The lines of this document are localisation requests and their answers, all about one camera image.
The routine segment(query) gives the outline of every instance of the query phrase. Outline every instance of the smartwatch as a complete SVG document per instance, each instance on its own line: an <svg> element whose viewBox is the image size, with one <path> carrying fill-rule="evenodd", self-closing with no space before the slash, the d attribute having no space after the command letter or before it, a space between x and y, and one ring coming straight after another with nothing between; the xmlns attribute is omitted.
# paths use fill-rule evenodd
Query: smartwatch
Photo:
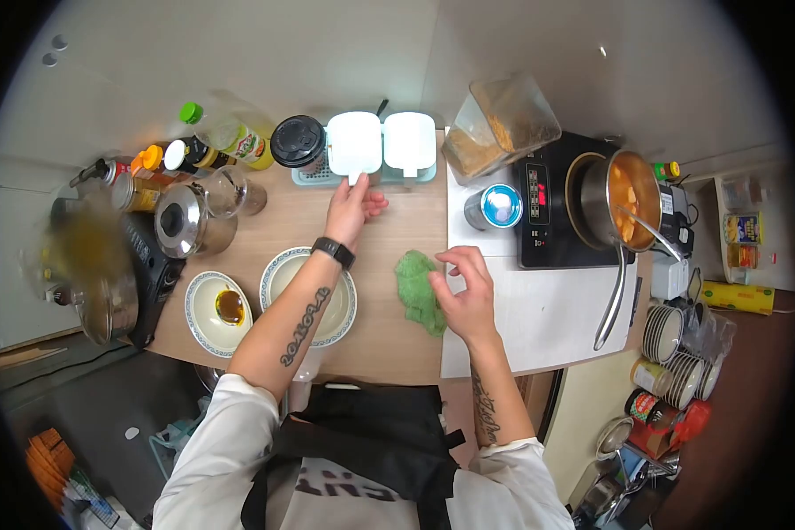
<svg viewBox="0 0 795 530"><path fill-rule="evenodd" d="M316 250L328 253L334 260L341 264L341 268L344 270L350 270L353 266L353 262L356 261L356 256L353 255L353 252L351 252L348 247L330 238L316 239L310 252L314 253Z"/></svg>

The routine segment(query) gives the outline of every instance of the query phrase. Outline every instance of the green cloth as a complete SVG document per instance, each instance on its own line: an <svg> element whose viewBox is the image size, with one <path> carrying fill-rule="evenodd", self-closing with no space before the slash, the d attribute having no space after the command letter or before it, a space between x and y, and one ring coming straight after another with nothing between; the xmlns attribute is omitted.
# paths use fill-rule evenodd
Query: green cloth
<svg viewBox="0 0 795 530"><path fill-rule="evenodd" d="M406 319L423 324L434 337L445 334L445 314L435 299L427 273L435 270L433 261L418 250L410 250L395 266L397 295L406 306Z"/></svg>

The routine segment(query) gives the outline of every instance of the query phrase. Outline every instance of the apron strap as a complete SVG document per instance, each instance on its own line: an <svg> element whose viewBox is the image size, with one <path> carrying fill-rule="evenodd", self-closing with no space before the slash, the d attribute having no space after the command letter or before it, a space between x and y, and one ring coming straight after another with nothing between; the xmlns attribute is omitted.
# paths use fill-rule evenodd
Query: apron strap
<svg viewBox="0 0 795 530"><path fill-rule="evenodd" d="M448 450L465 436L444 434L441 411L438 387L313 387L309 407L287 416L276 432L242 506L242 525L265 530L269 473L307 457L334 462L414 501L421 530L450 530L445 499L454 496L458 465Z"/></svg>

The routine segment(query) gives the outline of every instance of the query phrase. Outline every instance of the white bowl with blue pattern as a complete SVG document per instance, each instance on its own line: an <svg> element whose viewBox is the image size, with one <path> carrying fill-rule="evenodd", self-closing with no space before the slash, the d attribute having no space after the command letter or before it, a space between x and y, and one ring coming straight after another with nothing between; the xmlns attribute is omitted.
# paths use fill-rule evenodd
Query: white bowl with blue pattern
<svg viewBox="0 0 795 530"><path fill-rule="evenodd" d="M308 247L295 247L284 250L268 263L259 282L259 306L262 311L271 305L280 296L280 293L294 278L310 254ZM357 295L356 285L350 273L341 272L336 288L333 290L327 307L323 309L324 316L318 329L315 330L310 348L323 348L333 345L348 334L353 319L356 318Z"/></svg>
<svg viewBox="0 0 795 530"><path fill-rule="evenodd" d="M215 300L222 291L235 291L242 298L244 321L239 325L220 319ZM210 354L232 357L244 335L254 324L254 314L242 288L229 276L215 270L201 272L185 290L185 321L191 335Z"/></svg>

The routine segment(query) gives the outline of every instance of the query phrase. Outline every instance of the orange cap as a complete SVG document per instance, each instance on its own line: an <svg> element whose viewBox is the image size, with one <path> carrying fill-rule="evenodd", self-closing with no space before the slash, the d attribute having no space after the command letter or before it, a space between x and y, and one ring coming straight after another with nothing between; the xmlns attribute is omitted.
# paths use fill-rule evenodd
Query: orange cap
<svg viewBox="0 0 795 530"><path fill-rule="evenodd" d="M162 164L165 152L158 145L151 145L144 151L138 153L146 170L156 170Z"/></svg>
<svg viewBox="0 0 795 530"><path fill-rule="evenodd" d="M133 159L132 162L129 163L129 172L136 176L138 170L144 167L144 159L141 158L141 155L138 155Z"/></svg>

